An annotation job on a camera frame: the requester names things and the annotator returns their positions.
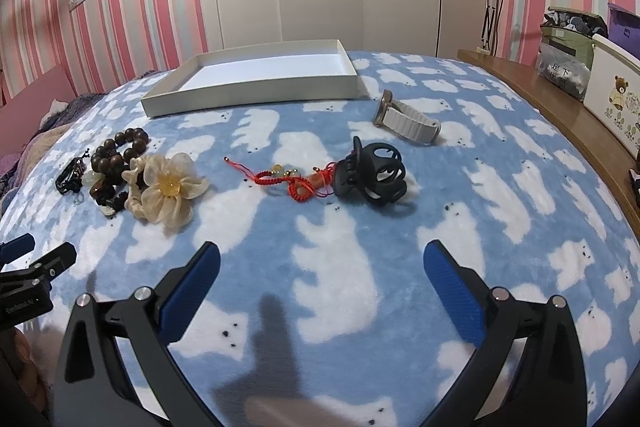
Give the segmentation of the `cream flower scrunchie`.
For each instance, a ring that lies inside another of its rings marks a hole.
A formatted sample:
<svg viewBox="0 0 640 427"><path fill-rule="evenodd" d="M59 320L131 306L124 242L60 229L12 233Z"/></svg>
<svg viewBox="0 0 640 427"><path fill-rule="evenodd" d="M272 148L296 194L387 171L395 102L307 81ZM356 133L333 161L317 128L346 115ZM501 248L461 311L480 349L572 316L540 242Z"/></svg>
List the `cream flower scrunchie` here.
<svg viewBox="0 0 640 427"><path fill-rule="evenodd" d="M193 201L204 195L209 181L199 176L186 153L171 158L153 154L134 158L122 173L128 195L125 208L138 220L177 231L193 219Z"/></svg>

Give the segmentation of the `striped purple quilt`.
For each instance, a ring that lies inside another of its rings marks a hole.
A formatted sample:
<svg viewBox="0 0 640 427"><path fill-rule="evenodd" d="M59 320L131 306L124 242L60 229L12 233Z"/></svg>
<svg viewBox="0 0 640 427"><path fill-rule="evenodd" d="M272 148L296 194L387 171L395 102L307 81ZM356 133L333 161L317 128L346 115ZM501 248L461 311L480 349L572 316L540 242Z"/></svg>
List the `striped purple quilt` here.
<svg viewBox="0 0 640 427"><path fill-rule="evenodd" d="M19 152L1 154L1 213L5 213L29 173L70 126L104 98L105 93L79 95L71 102L54 100L35 134Z"/></svg>

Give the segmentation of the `wooden footboard shelf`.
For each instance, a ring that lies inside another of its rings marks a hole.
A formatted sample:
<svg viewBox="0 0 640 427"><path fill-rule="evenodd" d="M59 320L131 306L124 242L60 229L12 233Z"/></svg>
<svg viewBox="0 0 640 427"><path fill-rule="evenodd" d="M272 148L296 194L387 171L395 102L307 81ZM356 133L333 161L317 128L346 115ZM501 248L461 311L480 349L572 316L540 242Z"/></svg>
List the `wooden footboard shelf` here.
<svg viewBox="0 0 640 427"><path fill-rule="evenodd" d="M475 51L458 51L461 61L485 69L525 98L572 142L612 192L634 231L639 230L639 209L628 170L636 162L614 134L582 103L545 80L532 66Z"/></svg>

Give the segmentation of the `white strap wristwatch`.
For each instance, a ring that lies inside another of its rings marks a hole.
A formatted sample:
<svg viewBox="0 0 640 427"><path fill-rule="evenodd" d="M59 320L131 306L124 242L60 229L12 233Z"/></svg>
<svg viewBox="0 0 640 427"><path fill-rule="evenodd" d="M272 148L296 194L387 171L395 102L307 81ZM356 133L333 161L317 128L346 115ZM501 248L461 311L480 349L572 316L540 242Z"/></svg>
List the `white strap wristwatch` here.
<svg viewBox="0 0 640 427"><path fill-rule="evenodd" d="M422 145L431 144L442 129L438 120L395 100L390 90L383 91L373 124L375 127L390 130L402 139Z"/></svg>

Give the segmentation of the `white shallow tray box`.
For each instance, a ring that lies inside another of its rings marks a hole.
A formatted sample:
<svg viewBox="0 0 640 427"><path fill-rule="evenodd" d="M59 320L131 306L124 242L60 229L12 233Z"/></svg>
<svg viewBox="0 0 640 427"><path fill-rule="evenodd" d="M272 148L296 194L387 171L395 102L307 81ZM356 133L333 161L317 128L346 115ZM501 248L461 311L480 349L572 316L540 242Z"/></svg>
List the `white shallow tray box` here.
<svg viewBox="0 0 640 427"><path fill-rule="evenodd" d="M244 105L356 100L367 94L341 41L298 40L195 55L142 99L150 118Z"/></svg>

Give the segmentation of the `black hair claw clip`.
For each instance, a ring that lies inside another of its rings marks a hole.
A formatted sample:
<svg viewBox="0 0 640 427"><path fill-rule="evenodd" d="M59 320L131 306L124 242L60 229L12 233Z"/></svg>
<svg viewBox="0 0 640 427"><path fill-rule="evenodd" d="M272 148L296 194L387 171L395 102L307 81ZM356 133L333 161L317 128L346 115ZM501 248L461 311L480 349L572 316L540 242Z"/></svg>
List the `black hair claw clip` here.
<svg viewBox="0 0 640 427"><path fill-rule="evenodd" d="M352 139L352 151L334 169L332 187L337 197L357 191L369 204L383 207L407 193L406 167L399 150L384 142L363 145Z"/></svg>

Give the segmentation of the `white bear storage box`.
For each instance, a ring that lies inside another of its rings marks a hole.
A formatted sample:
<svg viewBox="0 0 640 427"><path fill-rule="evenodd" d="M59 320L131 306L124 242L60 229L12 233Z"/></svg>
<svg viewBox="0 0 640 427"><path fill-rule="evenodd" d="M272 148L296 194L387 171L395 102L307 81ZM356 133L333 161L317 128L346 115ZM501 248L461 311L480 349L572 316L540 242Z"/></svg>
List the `white bear storage box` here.
<svg viewBox="0 0 640 427"><path fill-rule="evenodd" d="M639 60L616 43L595 35L584 105L610 130L629 154L639 150Z"/></svg>

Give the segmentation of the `blue polar bear blanket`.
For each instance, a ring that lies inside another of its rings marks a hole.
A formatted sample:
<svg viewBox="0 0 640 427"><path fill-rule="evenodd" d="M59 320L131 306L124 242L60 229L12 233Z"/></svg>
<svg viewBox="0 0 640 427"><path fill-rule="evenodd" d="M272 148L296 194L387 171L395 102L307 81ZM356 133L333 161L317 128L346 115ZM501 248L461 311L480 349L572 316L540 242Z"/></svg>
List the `blue polar bear blanket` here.
<svg viewBox="0 0 640 427"><path fill-rule="evenodd" d="M76 263L53 286L53 309L25 326L42 375L55 371L75 298L129 296L217 244L221 271L171 346L186 378L229 426L415 426L473 348L422 268L439 239L457 262L514 297L563 295L584 354L595 421L639 360L639 246L613 196L558 129L483 69L417 55L352 54L369 95L146 117L154 78L131 81L73 124L32 170L1 219L36 251L68 242ZM372 122L384 90L442 124L416 146ZM61 195L66 162L129 128L153 153L189 155L210 183L176 233L129 212L107 218L87 194ZM357 193L295 202L254 171L308 172L352 142L396 143L404 198L383 208Z"/></svg>

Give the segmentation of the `green storage bag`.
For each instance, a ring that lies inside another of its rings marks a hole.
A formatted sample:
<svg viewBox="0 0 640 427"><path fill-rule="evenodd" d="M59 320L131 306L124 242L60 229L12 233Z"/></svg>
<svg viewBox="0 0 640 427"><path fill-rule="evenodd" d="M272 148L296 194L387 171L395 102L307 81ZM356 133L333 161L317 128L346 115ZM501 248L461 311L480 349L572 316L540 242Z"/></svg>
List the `green storage bag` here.
<svg viewBox="0 0 640 427"><path fill-rule="evenodd" d="M607 37L598 14L549 6L540 25L535 67L539 75L579 102L584 101L594 57L594 36Z"/></svg>

